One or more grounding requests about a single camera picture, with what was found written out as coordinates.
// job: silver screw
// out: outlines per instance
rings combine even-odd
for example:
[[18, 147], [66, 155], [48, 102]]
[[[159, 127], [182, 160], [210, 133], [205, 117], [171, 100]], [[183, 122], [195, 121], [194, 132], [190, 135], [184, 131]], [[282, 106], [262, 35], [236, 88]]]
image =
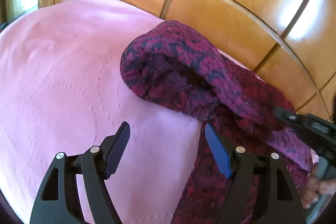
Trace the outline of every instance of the silver screw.
[[97, 153], [99, 151], [99, 146], [92, 146], [91, 148], [90, 148], [90, 152], [91, 153]]
[[244, 152], [245, 152], [245, 148], [242, 147], [242, 146], [237, 146], [237, 147], [236, 147], [236, 151], [237, 151], [238, 153], [244, 153]]
[[271, 154], [271, 157], [275, 160], [278, 160], [279, 159], [279, 155], [277, 153], [272, 153]]
[[61, 158], [64, 157], [64, 153], [63, 152], [60, 152], [56, 155], [56, 159], [60, 160]]

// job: blue gripper pad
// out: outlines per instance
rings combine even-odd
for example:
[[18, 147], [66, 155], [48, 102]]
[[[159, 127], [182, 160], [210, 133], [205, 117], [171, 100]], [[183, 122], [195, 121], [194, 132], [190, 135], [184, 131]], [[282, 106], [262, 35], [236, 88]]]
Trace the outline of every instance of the blue gripper pad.
[[208, 142], [219, 171], [229, 179], [232, 176], [229, 154], [223, 147], [210, 123], [207, 123], [205, 126], [205, 139]]

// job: red and navy knit fabric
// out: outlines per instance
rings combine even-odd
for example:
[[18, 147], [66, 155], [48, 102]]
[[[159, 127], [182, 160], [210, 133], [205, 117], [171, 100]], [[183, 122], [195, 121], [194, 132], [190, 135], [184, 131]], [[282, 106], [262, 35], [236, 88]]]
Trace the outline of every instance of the red and navy knit fabric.
[[[125, 49], [120, 64], [126, 85], [144, 100], [212, 121], [235, 145], [252, 153], [280, 155], [299, 189], [312, 167], [310, 148], [272, 115], [276, 106], [294, 111], [275, 87], [221, 56], [193, 28], [165, 21]], [[258, 177], [250, 188], [244, 223], [253, 211]], [[230, 189], [201, 131], [195, 167], [174, 213], [174, 224], [212, 224]]]

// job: pink bedspread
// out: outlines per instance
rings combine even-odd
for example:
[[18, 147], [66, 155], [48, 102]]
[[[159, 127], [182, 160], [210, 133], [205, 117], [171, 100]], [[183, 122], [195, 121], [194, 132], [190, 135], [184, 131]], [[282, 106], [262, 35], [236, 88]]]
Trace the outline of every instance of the pink bedspread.
[[[201, 124], [146, 102], [120, 75], [120, 57], [162, 22], [119, 0], [76, 0], [29, 14], [0, 35], [0, 188], [29, 223], [55, 154], [131, 138], [106, 182], [123, 223], [170, 223], [193, 170]], [[79, 180], [86, 221], [93, 223]]]

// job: finger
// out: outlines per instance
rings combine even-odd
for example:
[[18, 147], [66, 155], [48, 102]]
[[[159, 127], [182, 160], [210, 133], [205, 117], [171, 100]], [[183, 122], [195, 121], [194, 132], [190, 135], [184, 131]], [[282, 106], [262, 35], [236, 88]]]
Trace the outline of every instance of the finger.
[[307, 203], [316, 203], [319, 200], [319, 195], [315, 191], [303, 189], [300, 191], [300, 199]]
[[336, 179], [320, 182], [319, 193], [322, 195], [334, 195], [336, 192]]
[[316, 164], [314, 164], [313, 165], [313, 167], [312, 167], [312, 169], [311, 169], [311, 172], [310, 172], [310, 175], [315, 175], [316, 174], [316, 172], [317, 172], [317, 169], [318, 169], [318, 163], [316, 163]]
[[308, 203], [308, 202], [306, 202], [306, 201], [304, 201], [304, 200], [301, 200], [301, 203], [302, 203], [302, 207], [303, 207], [304, 209], [309, 209], [310, 206], [311, 206], [311, 203]]
[[304, 188], [317, 192], [320, 189], [320, 180], [317, 177], [309, 176]]

